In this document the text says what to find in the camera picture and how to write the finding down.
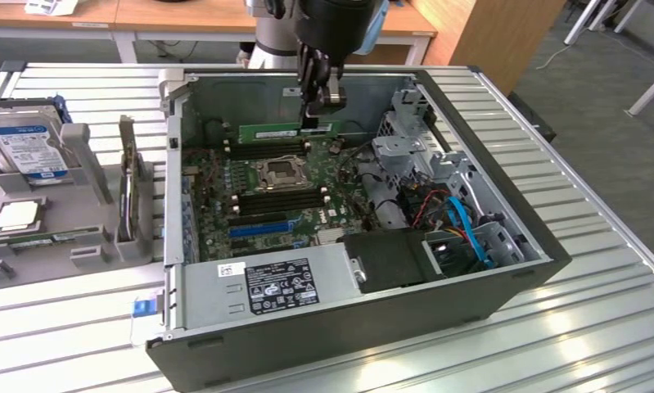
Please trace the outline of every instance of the blue hard drive label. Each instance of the blue hard drive label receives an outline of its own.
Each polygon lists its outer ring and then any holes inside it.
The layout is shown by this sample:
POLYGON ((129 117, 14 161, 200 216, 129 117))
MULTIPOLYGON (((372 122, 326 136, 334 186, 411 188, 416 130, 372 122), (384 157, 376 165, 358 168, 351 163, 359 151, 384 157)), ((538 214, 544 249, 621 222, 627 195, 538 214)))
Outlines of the blue hard drive label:
POLYGON ((58 178, 66 174, 62 155, 42 125, 0 127, 2 152, 29 178, 58 178))

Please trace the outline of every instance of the wooden panel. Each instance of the wooden panel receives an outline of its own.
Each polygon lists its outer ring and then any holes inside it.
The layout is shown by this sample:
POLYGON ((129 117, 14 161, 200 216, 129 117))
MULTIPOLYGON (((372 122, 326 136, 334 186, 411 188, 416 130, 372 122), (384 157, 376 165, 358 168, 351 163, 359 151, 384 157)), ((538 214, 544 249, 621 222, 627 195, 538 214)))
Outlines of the wooden panel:
POLYGON ((120 0, 116 27, 156 31, 253 33, 255 19, 247 13, 247 7, 240 0, 120 0))
POLYGON ((448 64, 479 66, 508 94, 563 4, 565 0, 476 0, 448 64))
POLYGON ((66 16, 28 15, 22 4, 0 4, 0 27, 73 29, 72 23, 105 23, 112 29, 117 0, 88 0, 66 16))
POLYGON ((346 58, 346 63, 402 65, 406 62, 408 51, 410 47, 406 45, 375 45, 375 49, 368 55, 350 55, 346 58))
MULTIPOLYGON (((253 33, 255 18, 241 0, 159 2, 120 0, 116 27, 148 31, 253 33)), ((408 3, 390 5, 382 35, 435 35, 434 26, 408 3)))
POLYGON ((428 44, 423 64, 444 66, 458 47, 475 0, 411 0, 411 5, 438 31, 428 44))

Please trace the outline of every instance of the motherboard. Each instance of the motherboard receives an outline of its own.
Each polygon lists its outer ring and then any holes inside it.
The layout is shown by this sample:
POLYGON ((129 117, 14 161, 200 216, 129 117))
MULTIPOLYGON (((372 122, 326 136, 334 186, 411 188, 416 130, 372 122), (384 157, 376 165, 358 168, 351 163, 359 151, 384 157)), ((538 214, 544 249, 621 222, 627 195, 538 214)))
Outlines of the motherboard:
POLYGON ((336 242, 376 225, 363 185, 339 174, 356 147, 339 123, 243 126, 221 147, 183 151, 188 262, 336 242))

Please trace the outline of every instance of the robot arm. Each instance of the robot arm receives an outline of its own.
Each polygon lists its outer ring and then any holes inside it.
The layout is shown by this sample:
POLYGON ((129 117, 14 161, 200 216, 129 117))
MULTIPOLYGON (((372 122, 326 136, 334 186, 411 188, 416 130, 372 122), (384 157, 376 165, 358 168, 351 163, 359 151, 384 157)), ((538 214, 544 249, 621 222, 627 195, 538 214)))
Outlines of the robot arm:
POLYGON ((296 1, 297 82, 303 99, 300 125, 303 129, 312 129, 319 116, 346 106, 344 88, 339 86, 344 60, 360 48, 376 1, 296 1))
POLYGON ((264 66, 293 66, 293 62, 283 59, 293 59, 297 54, 300 125, 312 129, 319 116, 346 106, 344 89, 339 86, 344 59, 355 51, 364 54, 372 49, 387 0, 245 0, 245 3, 249 14, 259 18, 256 46, 272 55, 264 66))

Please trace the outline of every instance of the blue pcie slot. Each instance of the blue pcie slot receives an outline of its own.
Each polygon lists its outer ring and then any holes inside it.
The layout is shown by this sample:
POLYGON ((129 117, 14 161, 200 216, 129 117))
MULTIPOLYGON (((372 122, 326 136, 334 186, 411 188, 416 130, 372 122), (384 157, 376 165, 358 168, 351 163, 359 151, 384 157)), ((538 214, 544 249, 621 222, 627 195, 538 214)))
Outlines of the blue pcie slot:
POLYGON ((232 228, 229 229, 229 238, 267 235, 268 233, 289 232, 291 225, 287 222, 261 224, 251 227, 232 228))

